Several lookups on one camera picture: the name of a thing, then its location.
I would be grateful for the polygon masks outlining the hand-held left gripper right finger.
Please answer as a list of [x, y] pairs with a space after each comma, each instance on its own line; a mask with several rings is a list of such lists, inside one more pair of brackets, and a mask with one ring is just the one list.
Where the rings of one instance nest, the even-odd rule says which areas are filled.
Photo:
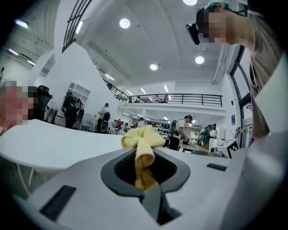
[[233, 204], [246, 148], [237, 151], [231, 159], [202, 156], [158, 148], [169, 156], [184, 161], [190, 176], [176, 192], [167, 193], [171, 207], [181, 216], [156, 227], [158, 230], [242, 230], [247, 222], [239, 204]]

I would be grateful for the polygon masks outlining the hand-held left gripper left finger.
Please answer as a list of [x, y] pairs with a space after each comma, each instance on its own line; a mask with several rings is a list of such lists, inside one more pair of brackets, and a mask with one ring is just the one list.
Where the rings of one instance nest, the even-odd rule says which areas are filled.
[[[80, 161], [59, 172], [40, 187], [28, 201], [13, 196], [28, 219], [44, 230], [156, 230], [157, 222], [147, 213], [138, 198], [121, 197], [101, 180], [101, 168], [108, 161], [133, 149], [121, 149]], [[56, 221], [40, 209], [63, 186], [76, 188]]]

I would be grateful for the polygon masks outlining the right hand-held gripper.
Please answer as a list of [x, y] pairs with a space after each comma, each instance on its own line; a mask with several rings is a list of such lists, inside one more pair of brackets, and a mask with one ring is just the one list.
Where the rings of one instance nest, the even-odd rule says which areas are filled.
[[239, 149], [236, 138], [226, 140], [221, 144], [213, 146], [209, 150], [209, 155], [214, 157], [222, 157], [231, 159], [235, 151]]

